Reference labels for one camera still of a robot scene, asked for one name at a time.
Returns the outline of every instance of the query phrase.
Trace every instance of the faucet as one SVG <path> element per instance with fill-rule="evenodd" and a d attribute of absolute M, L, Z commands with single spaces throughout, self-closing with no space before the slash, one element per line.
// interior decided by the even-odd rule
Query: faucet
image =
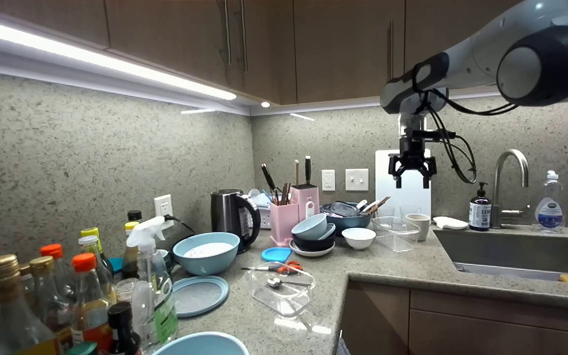
<path fill-rule="evenodd" d="M 500 170 L 506 158 L 516 158 L 518 168 L 520 168 L 520 185 L 526 189 L 528 187 L 528 162 L 524 158 L 524 154 L 520 150 L 504 150 L 498 156 L 496 162 L 496 170 L 494 170 L 494 197 L 492 197 L 492 227 L 504 227 L 502 225 L 502 217 L 514 217 L 520 219 L 522 217 L 522 209 L 506 209 L 500 203 Z"/>

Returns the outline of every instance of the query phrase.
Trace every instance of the cutting board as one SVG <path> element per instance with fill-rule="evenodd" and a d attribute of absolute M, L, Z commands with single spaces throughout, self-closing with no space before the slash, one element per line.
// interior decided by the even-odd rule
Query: cutting board
<path fill-rule="evenodd" d="M 388 217 L 393 207 L 401 213 L 423 213 L 431 215 L 431 181 L 427 181 L 427 189 L 421 187 L 421 173 L 415 170 L 405 170 L 401 173 L 401 189 L 395 189 L 393 177 L 386 171 L 388 158 L 397 156 L 397 150 L 376 150 L 374 152 L 374 183 L 376 183 L 376 199 L 388 195 L 388 203 L 384 203 L 376 217 Z"/>

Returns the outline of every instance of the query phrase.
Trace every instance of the power outlet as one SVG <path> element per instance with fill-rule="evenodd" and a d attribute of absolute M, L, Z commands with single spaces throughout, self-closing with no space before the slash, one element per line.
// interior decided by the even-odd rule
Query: power outlet
<path fill-rule="evenodd" d="M 334 170 L 320 170 L 320 189 L 322 191 L 336 191 L 336 171 Z"/>
<path fill-rule="evenodd" d="M 153 215 L 171 215 L 171 195 L 153 197 Z"/>
<path fill-rule="evenodd" d="M 368 191 L 368 170 L 366 168 L 344 170 L 344 191 Z"/>

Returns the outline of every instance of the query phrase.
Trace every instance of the cabinet handle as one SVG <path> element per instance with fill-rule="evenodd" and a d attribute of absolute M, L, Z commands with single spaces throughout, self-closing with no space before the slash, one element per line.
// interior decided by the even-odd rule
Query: cabinet handle
<path fill-rule="evenodd" d="M 393 22 L 386 26 L 386 81 L 393 77 Z"/>
<path fill-rule="evenodd" d="M 230 67 L 232 59 L 230 59 L 230 29 L 228 29 L 228 0 L 222 0 L 222 35 L 224 35 L 224 65 Z"/>
<path fill-rule="evenodd" d="M 240 0 L 240 49 L 242 49 L 240 65 L 242 65 L 242 71 L 246 71 L 246 12 L 244 12 L 244 0 Z"/>

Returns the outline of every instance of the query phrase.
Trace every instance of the lower cabinet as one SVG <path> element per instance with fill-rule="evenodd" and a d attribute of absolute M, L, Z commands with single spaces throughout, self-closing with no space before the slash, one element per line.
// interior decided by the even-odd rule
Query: lower cabinet
<path fill-rule="evenodd" d="M 411 355 L 568 355 L 568 331 L 526 327 L 433 312 L 409 312 Z"/>
<path fill-rule="evenodd" d="M 348 284 L 352 355 L 568 355 L 568 308 L 464 294 Z"/>

